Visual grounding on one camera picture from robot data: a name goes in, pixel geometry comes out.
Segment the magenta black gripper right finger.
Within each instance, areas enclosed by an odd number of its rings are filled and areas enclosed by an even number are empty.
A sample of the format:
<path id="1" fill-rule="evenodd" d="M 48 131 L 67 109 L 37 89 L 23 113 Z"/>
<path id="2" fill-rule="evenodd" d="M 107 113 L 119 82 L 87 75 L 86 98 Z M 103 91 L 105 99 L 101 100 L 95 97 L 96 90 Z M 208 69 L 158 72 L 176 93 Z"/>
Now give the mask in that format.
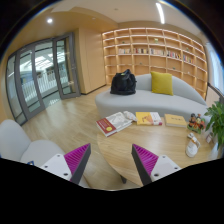
<path id="1" fill-rule="evenodd" d="M 143 185 L 148 185 L 180 170 L 180 167 L 168 156 L 157 156 L 136 144 L 132 145 L 132 157 Z"/>

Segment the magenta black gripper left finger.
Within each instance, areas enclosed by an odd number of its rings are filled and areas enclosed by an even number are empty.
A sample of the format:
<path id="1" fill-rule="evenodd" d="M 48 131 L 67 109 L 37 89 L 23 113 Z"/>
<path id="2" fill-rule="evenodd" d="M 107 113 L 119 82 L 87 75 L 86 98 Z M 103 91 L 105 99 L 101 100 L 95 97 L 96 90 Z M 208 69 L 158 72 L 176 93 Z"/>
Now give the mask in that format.
<path id="1" fill-rule="evenodd" d="M 79 185 L 91 154 L 91 144 L 88 143 L 71 152 L 56 154 L 41 168 L 65 180 Z"/>

